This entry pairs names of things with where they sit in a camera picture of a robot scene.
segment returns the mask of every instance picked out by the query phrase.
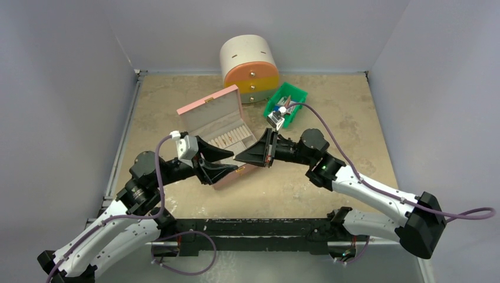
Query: yellow drawer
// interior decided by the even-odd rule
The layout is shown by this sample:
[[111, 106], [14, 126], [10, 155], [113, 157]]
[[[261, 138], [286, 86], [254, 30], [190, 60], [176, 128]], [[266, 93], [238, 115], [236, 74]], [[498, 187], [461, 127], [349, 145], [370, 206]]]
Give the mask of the yellow drawer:
[[224, 82], [224, 87], [229, 87], [231, 85], [237, 85], [239, 88], [239, 93], [254, 93], [257, 91], [271, 90], [278, 87], [279, 76], [267, 77], [267, 78], [254, 78], [252, 80], [245, 81], [228, 81]]

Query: white wall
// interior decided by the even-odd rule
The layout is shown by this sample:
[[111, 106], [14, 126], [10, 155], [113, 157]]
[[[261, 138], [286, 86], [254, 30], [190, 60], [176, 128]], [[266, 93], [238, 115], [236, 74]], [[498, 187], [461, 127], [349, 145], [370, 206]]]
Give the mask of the white wall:
[[0, 4], [0, 278], [44, 282], [36, 261], [96, 215], [135, 74], [96, 0]]
[[134, 68], [216, 71], [231, 37], [258, 34], [281, 71], [366, 71], [409, 0], [102, 0]]
[[[411, 1], [370, 85], [398, 184], [444, 210], [499, 208], [500, 3]], [[439, 282], [498, 282], [500, 218], [456, 221], [437, 245]]]

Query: stained countertop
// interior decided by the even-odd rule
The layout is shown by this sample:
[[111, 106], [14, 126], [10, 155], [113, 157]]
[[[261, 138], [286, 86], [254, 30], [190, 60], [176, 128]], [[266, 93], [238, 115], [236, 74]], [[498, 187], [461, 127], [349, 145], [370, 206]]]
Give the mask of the stained countertop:
[[[393, 168], [364, 74], [283, 75], [286, 81], [308, 92], [307, 103], [331, 128], [341, 147], [358, 170], [388, 186], [397, 187]], [[219, 75], [147, 75], [137, 102], [115, 192], [130, 179], [136, 156], [154, 151], [158, 141], [173, 130], [183, 130], [176, 110], [221, 90]], [[263, 117], [266, 101], [243, 105], [245, 121], [258, 139], [268, 127]], [[305, 129], [318, 128], [330, 142], [329, 152], [343, 159], [319, 120], [301, 109], [284, 137], [298, 141]], [[167, 141], [160, 155], [176, 157]], [[333, 209], [351, 206], [375, 211], [348, 196], [314, 186], [305, 177], [308, 167], [274, 162], [215, 190], [193, 177], [165, 186], [166, 207], [176, 218], [322, 218]]]

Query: open box lid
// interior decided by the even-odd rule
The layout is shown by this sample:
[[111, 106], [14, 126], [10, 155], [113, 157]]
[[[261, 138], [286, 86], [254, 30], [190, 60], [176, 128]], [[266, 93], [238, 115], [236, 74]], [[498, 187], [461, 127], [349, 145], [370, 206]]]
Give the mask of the open box lid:
[[186, 131], [191, 132], [234, 112], [243, 118], [239, 89], [236, 85], [224, 88], [200, 100], [177, 109]]

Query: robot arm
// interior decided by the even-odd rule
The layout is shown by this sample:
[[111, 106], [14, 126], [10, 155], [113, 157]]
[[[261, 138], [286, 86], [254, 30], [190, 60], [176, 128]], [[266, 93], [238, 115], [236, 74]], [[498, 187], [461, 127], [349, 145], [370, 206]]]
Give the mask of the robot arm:
[[[178, 158], [164, 161], [160, 158], [160, 169], [165, 185], [197, 176], [202, 184], [213, 184], [238, 167], [212, 163], [233, 156], [233, 153], [213, 147], [200, 137], [187, 133], [172, 132], [176, 142]], [[111, 205], [73, 241], [57, 251], [44, 251], [38, 262], [46, 273], [59, 265], [53, 282], [94, 282], [109, 266], [131, 253], [136, 248], [157, 239], [166, 229], [170, 215], [164, 212], [157, 219], [120, 218], [106, 220], [118, 215], [144, 216], [159, 202], [160, 193], [154, 166], [154, 152], [140, 153], [130, 168], [132, 178], [118, 193]], [[77, 245], [73, 252], [64, 255]]]
[[446, 221], [443, 216], [425, 212], [403, 203], [403, 200], [441, 211], [437, 199], [427, 192], [421, 196], [402, 192], [361, 175], [369, 184], [400, 196], [401, 201], [375, 192], [358, 182], [352, 168], [329, 154], [328, 147], [329, 143], [318, 129], [304, 131], [299, 142], [295, 143], [268, 128], [257, 143], [238, 154], [235, 160], [260, 167], [271, 167], [274, 160], [308, 165], [305, 175], [316, 186], [351, 196], [382, 213], [344, 210], [337, 215], [337, 221], [341, 221], [349, 233], [397, 241], [411, 254], [430, 258]]

